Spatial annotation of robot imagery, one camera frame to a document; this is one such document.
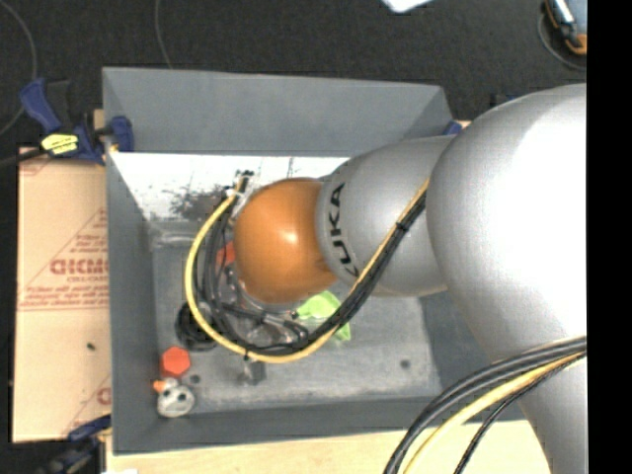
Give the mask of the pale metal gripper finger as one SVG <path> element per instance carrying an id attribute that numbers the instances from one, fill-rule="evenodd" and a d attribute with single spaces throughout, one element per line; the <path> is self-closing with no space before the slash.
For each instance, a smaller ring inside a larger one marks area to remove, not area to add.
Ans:
<path id="1" fill-rule="evenodd" d="M 267 364 L 263 361 L 244 356 L 240 384 L 242 386 L 257 386 L 267 379 Z"/>

